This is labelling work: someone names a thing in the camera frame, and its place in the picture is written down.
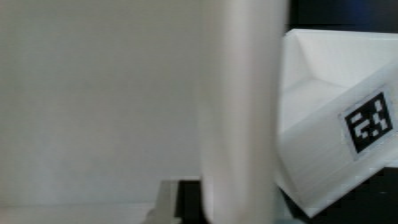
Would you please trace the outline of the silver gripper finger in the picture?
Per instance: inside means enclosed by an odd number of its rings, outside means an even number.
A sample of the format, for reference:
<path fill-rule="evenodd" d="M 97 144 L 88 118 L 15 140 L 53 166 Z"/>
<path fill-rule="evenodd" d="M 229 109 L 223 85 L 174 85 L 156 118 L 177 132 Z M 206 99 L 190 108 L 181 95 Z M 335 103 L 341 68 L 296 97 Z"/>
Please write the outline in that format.
<path fill-rule="evenodd" d="M 181 224 L 181 218 L 175 216 L 177 185 L 177 180 L 159 182 L 156 203 L 142 224 Z"/>

